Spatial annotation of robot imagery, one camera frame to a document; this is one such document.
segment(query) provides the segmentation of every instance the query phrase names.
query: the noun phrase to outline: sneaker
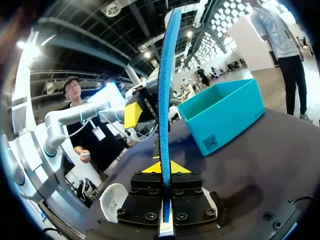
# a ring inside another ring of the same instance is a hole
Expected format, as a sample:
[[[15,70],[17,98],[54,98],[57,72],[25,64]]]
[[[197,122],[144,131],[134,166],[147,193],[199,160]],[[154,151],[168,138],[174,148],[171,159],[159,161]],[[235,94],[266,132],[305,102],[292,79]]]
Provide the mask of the sneaker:
[[[303,119],[303,120],[306,120],[308,123],[311,123],[312,124],[312,119],[308,116],[308,114],[301,114],[300,113],[300,116],[299,116],[300,119]]]

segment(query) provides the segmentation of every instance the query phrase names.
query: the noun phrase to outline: teal cardboard box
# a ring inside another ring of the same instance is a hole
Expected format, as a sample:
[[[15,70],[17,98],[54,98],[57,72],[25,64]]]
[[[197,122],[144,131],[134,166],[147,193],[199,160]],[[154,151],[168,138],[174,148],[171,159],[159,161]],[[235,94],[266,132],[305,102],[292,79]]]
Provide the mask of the teal cardboard box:
[[[204,156],[230,142],[265,113],[255,79],[217,83],[178,109]]]

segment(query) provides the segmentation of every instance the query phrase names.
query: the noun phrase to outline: floor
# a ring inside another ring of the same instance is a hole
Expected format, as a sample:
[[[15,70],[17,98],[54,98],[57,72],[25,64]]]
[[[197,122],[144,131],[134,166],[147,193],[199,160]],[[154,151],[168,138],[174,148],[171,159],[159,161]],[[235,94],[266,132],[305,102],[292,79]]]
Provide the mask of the floor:
[[[313,119],[313,124],[319,126],[320,119],[320,75],[315,58],[306,58],[303,62],[307,87],[307,113]],[[266,108],[286,113],[285,84],[280,68],[271,68],[250,72],[248,68],[241,68],[222,75],[210,82],[223,83],[234,80],[255,78]],[[300,101],[298,88],[296,90],[294,115],[299,116]]]

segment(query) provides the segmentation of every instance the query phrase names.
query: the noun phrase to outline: blue sponge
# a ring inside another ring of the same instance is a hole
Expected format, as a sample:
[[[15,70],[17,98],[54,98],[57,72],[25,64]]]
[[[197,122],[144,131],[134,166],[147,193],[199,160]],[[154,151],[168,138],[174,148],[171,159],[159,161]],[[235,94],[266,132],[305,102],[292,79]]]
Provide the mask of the blue sponge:
[[[175,48],[180,29],[182,12],[180,9],[172,11],[166,28],[161,52],[158,76],[158,116],[159,116],[159,152],[163,180],[163,221],[169,222],[170,215],[170,183],[171,169],[168,148],[168,111],[170,81],[175,56]]]

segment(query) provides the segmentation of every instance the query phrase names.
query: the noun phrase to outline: screw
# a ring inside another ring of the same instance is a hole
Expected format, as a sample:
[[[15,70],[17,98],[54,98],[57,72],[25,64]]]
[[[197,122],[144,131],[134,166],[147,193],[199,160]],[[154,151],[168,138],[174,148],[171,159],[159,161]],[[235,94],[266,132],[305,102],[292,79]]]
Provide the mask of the screw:
[[[123,216],[126,214],[126,210],[124,210],[123,208],[119,208],[117,211],[116,211],[116,214],[120,215],[120,216]]]
[[[150,193],[150,194],[152,194],[152,195],[155,195],[155,194],[157,194],[157,193],[158,193],[158,191],[157,191],[157,190],[155,190],[155,189],[151,189],[151,190],[149,191],[149,193]]]
[[[279,222],[279,221],[275,221],[274,224],[273,224],[273,228],[274,228],[275,230],[280,230],[282,227],[283,227],[283,226],[282,226],[282,223]]]
[[[270,211],[267,211],[266,213],[263,214],[263,220],[265,221],[270,221],[274,218],[274,214]]]
[[[184,191],[183,190],[177,190],[177,191],[175,191],[175,194],[176,195],[182,195],[182,194],[184,194]]]
[[[194,190],[194,192],[197,193],[197,194],[202,193],[201,187],[196,188],[196,189]]]
[[[180,221],[184,221],[188,218],[188,214],[186,214],[185,212],[179,213],[175,219],[180,220]]]
[[[206,213],[207,216],[215,216],[216,215],[216,210],[214,210],[213,208],[209,208]]]
[[[148,212],[145,214],[145,219],[147,220],[155,220],[157,218],[157,214],[153,213],[153,212]]]
[[[130,189],[130,192],[131,193],[136,193],[136,192],[138,192],[138,188],[133,187],[133,188]]]

